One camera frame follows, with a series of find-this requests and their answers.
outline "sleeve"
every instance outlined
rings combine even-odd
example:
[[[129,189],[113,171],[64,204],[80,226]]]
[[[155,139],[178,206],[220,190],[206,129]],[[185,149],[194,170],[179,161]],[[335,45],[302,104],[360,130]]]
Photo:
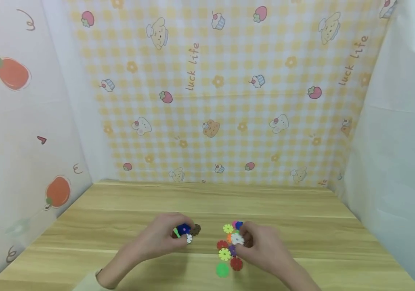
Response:
[[[110,291],[111,289],[106,289],[101,287],[96,279],[96,275],[101,272],[89,273],[86,277],[73,289],[73,291]]]

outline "wood grain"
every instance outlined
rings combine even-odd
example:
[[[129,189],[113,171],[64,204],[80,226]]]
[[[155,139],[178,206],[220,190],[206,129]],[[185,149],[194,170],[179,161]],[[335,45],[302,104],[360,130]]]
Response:
[[[0,274],[0,291],[72,290],[103,267],[160,212],[201,225],[186,249],[146,261],[117,290],[286,290],[254,266],[218,278],[222,226],[252,220],[275,226],[323,290],[415,290],[415,282],[326,189],[197,183],[94,184]]]

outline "yellow flower print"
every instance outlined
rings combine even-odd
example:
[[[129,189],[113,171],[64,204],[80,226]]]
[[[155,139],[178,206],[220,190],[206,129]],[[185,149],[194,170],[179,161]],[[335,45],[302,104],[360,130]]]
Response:
[[[152,163],[153,161],[154,161],[154,157],[153,157],[152,155],[148,154],[148,155],[145,157],[145,162],[147,162],[147,163]]]
[[[295,56],[289,57],[289,58],[287,58],[287,60],[285,61],[285,65],[286,65],[287,67],[289,67],[289,68],[294,68],[294,67],[296,67],[297,63],[298,63],[298,61],[297,61],[297,59],[296,59],[296,57],[295,57]]]
[[[312,145],[314,145],[314,146],[318,146],[318,145],[320,145],[321,144],[321,138],[320,137],[315,137],[313,140],[312,140]]]
[[[112,127],[110,125],[105,125],[104,126],[104,132],[107,133],[108,135],[112,134],[114,131],[112,130]]]
[[[246,125],[246,122],[241,122],[241,123],[238,123],[237,129],[239,131],[246,131],[248,129],[248,126]]]
[[[272,162],[277,162],[279,158],[280,158],[279,154],[274,154],[272,157],[270,157],[270,160]]]
[[[369,86],[369,81],[371,80],[371,74],[369,73],[363,73],[361,75],[360,81],[361,81],[361,87]]]
[[[224,85],[224,77],[216,75],[214,80],[212,80],[212,84],[216,86],[216,88],[220,88]]]
[[[131,73],[136,73],[138,71],[138,66],[136,65],[134,61],[129,61],[127,63],[127,71]]]
[[[188,146],[187,141],[180,140],[180,147],[181,147],[181,148],[186,148],[187,146]]]
[[[114,9],[122,9],[124,0],[111,0]]]
[[[232,255],[230,254],[230,251],[228,249],[226,249],[226,248],[220,249],[219,258],[222,261],[228,261],[228,260],[230,260],[231,257],[232,257]]]

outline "wrist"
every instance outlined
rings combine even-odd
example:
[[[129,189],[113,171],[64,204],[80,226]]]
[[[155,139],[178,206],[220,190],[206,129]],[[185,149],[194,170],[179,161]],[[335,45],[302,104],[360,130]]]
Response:
[[[132,252],[119,250],[115,257],[96,275],[98,283],[106,289],[115,289],[119,282],[140,261]]]
[[[288,262],[277,278],[291,291],[320,291],[309,273],[297,261]]]

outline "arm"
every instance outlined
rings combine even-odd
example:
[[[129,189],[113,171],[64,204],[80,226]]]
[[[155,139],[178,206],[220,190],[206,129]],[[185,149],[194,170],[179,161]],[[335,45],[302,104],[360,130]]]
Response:
[[[86,276],[73,291],[112,290],[142,261],[161,257],[186,247],[186,235],[177,238],[173,233],[174,227],[180,224],[195,227],[193,220],[180,213],[158,215],[133,242],[123,245],[101,271]]]
[[[276,276],[291,291],[321,291],[306,270],[283,245],[277,230],[247,221],[240,229],[244,245],[236,245],[237,255]]]

